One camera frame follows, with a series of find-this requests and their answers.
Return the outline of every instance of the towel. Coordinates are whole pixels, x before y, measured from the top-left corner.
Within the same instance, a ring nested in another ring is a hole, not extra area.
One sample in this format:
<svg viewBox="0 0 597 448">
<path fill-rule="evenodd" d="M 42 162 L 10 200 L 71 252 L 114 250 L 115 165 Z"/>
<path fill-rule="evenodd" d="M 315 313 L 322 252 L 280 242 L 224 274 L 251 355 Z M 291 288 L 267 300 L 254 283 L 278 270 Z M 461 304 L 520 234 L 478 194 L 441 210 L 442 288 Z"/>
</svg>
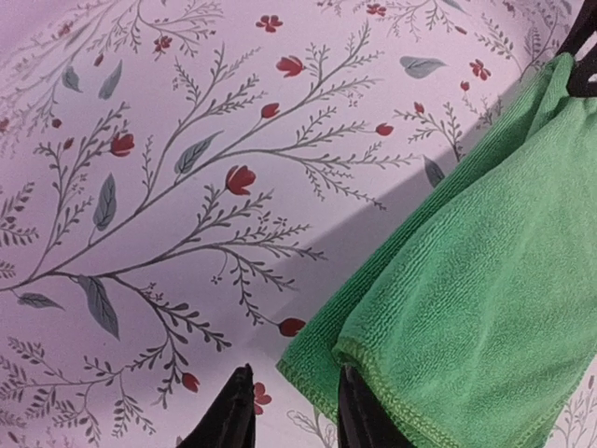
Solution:
<svg viewBox="0 0 597 448">
<path fill-rule="evenodd" d="M 597 351 L 597 99 L 548 63 L 278 370 L 336 418 L 357 367 L 418 448 L 537 448 Z"/>
</svg>

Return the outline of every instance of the pink wallpaper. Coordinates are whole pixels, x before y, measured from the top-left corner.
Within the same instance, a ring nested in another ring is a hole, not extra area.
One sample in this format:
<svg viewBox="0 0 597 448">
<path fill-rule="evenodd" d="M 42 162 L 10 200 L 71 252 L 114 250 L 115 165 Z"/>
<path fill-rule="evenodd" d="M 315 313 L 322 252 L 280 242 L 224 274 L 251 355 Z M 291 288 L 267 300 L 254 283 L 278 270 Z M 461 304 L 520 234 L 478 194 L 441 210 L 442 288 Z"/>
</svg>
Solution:
<svg viewBox="0 0 597 448">
<path fill-rule="evenodd" d="M 245 362 L 257 446 L 336 446 L 275 363 L 579 3 L 11 2 L 0 446 L 174 447 Z M 550 447 L 597 442 L 596 372 Z"/>
</svg>

